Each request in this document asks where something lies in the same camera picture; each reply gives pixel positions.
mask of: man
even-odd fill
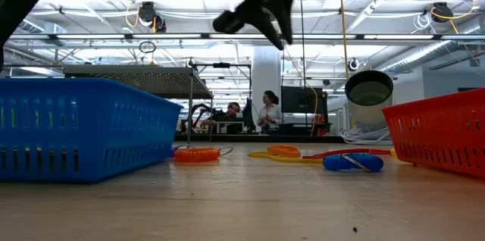
[[[237,114],[241,111],[241,107],[236,102],[230,102],[227,105],[227,112],[219,112],[212,115],[212,121],[214,122],[224,122],[224,121],[235,121]],[[202,124],[207,125],[211,123],[211,119],[203,120]]]

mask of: blue plastic basket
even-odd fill
[[[160,162],[180,109],[112,80],[0,79],[0,180],[96,182]]]

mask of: woman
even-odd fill
[[[280,100],[274,92],[267,90],[263,95],[264,107],[259,111],[258,125],[262,127],[263,132],[275,129],[277,124],[281,124],[281,110],[278,106]]]

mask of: basket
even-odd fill
[[[171,154],[181,107],[96,78],[0,80],[0,180],[96,182]]]
[[[397,157],[485,178],[485,89],[383,109]]]

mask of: red plastic basket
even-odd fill
[[[383,109],[401,161],[485,178],[485,89]]]

